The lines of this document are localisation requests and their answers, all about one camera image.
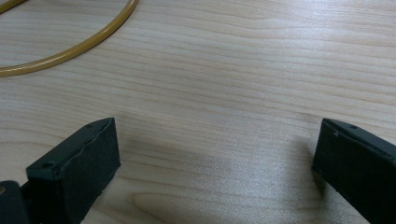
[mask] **wooden table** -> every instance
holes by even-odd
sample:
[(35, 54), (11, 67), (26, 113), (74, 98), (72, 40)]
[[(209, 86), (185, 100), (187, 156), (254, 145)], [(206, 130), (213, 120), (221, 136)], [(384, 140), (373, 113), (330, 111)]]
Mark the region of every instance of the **wooden table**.
[[(0, 16), (0, 65), (72, 47), (125, 3), (16, 7)], [(95, 49), (0, 79), (0, 179), (24, 183), (79, 127), (115, 117), (122, 166), (83, 223), (365, 223), (310, 166), (324, 117), (396, 144), (395, 11), (141, 0)]]

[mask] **black object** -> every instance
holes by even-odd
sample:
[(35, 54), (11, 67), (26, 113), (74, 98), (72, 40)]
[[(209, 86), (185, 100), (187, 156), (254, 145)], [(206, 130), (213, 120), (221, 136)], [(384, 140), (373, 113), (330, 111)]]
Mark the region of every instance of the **black object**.
[(354, 125), (321, 124), (312, 170), (371, 223), (396, 223), (396, 146)]
[(115, 120), (90, 123), (30, 165), (21, 188), (0, 182), (0, 222), (80, 223), (119, 167)]

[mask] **light wooden surface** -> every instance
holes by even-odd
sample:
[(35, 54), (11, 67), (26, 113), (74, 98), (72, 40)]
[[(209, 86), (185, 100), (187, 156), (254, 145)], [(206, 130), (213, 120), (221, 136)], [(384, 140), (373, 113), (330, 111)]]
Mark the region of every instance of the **light wooden surface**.
[[(67, 49), (124, 0), (0, 16), (0, 65)], [(396, 144), (392, 1), (141, 0), (68, 63), (0, 79), (0, 179), (115, 117), (122, 166), (84, 223), (365, 223), (310, 172), (323, 117)]]

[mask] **wood grain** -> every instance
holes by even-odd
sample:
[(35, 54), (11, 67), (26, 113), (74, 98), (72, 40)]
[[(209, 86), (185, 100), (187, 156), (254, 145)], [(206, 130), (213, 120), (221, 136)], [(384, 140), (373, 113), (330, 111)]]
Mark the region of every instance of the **wood grain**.
[[(72, 47), (125, 3), (28, 1), (0, 16), (0, 65)], [(84, 223), (365, 223), (310, 165), (323, 117), (396, 144), (395, 11), (140, 0), (88, 53), (0, 79), (0, 179), (115, 117), (122, 166)]]

